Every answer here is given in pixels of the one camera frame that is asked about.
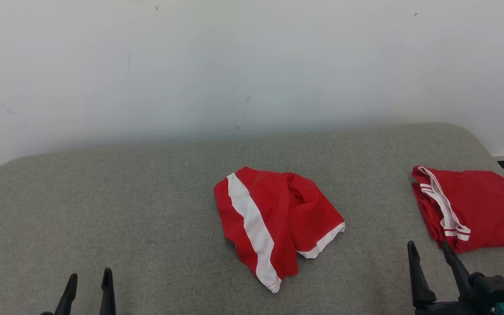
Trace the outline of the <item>red white printed jersey shirt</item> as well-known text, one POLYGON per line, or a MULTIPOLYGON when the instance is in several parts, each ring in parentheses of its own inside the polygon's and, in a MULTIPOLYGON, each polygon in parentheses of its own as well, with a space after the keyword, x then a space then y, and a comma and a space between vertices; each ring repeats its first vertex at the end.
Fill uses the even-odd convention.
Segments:
POLYGON ((486 170, 412 169, 430 237, 456 253, 504 247, 504 177, 486 170))

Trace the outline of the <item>grey fabric sofa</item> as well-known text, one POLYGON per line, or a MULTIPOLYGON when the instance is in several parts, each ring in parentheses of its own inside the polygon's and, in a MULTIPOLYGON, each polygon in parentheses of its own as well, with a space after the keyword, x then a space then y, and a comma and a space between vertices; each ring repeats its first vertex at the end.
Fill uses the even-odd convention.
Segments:
POLYGON ((441 301, 458 290, 411 188, 415 165, 504 170, 464 128, 172 142, 26 156, 0 166, 0 315, 97 314, 104 269, 128 315, 413 315, 407 243, 441 301), (313 180, 346 230, 270 293, 223 236, 214 186, 241 167, 313 180))

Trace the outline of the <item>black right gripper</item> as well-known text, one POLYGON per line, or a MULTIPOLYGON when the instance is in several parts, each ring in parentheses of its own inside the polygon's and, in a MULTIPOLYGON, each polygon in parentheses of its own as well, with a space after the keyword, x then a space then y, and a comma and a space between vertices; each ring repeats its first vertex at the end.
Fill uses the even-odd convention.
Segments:
POLYGON ((470 274, 449 243, 443 241, 441 245, 445 261, 452 269, 456 281, 458 301, 435 303, 436 295, 428 287, 416 245, 414 241, 408 241, 409 275, 415 315, 495 315, 496 305, 482 308, 472 304, 481 299, 476 285, 480 284, 482 273, 470 274))

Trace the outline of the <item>red shorts with white stripe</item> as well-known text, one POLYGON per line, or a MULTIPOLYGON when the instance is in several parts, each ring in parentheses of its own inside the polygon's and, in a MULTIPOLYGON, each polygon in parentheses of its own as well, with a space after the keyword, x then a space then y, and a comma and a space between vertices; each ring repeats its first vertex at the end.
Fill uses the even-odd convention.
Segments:
POLYGON ((224 237, 274 294, 298 273, 298 255, 315 259, 345 230, 344 218, 318 186, 296 173, 243 167, 213 192, 224 237))

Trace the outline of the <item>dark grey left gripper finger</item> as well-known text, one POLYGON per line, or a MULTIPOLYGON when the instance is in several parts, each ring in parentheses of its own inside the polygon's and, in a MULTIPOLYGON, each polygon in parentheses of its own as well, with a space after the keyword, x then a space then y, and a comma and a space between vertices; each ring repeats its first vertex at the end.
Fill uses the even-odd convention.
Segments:
POLYGON ((101 283, 102 299, 100 305, 100 315, 116 315, 116 301, 113 285, 112 270, 104 269, 101 283))
POLYGON ((62 297, 55 310, 55 315, 70 315, 72 303, 76 297, 78 275, 73 273, 68 279, 62 297))

